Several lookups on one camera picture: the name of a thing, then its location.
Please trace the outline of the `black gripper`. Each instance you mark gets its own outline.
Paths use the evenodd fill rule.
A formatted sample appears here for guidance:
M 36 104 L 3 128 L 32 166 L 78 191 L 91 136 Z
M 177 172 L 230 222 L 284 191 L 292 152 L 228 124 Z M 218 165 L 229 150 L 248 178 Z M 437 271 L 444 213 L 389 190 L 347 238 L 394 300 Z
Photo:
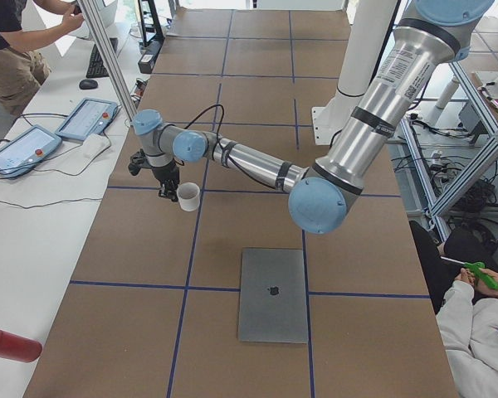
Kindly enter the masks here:
M 178 202 L 179 167 L 170 162 L 162 167 L 151 167 L 155 179 L 159 182 L 159 197 L 171 202 Z

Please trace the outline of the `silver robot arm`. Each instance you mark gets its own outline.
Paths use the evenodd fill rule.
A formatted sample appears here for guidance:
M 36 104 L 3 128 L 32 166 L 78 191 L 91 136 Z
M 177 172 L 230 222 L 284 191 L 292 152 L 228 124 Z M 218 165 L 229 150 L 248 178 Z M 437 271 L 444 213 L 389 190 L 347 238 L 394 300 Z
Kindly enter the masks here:
M 364 175 L 434 70 L 468 55 L 471 34 L 490 8 L 488 1 L 413 1 L 392 24 L 385 1 L 362 1 L 357 9 L 343 72 L 359 75 L 351 88 L 339 86 L 319 112 L 329 152 L 308 168 L 249 148 L 218 133 L 181 129 L 153 109 L 132 121 L 141 142 L 143 167 L 160 191 L 181 198 L 178 161 L 208 158 L 250 179 L 288 194 L 293 221 L 304 231 L 325 234 L 339 227 L 364 189 Z M 394 45 L 383 49 L 385 27 Z

